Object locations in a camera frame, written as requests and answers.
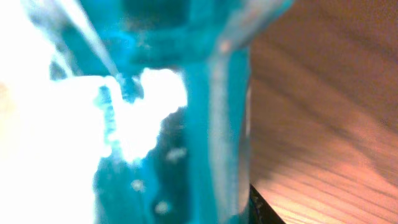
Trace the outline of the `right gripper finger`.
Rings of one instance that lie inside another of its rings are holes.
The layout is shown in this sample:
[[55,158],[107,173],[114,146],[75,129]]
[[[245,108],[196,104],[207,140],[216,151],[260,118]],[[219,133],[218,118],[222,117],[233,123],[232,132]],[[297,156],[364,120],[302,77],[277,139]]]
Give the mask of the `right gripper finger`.
[[249,224],[285,224],[253,185],[249,194]]

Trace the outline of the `teal mouthwash bottle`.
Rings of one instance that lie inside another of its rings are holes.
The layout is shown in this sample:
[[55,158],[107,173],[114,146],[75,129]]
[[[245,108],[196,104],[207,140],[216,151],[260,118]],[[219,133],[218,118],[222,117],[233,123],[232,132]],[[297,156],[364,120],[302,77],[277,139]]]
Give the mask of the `teal mouthwash bottle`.
[[22,1],[60,223],[247,223],[250,42],[291,1]]

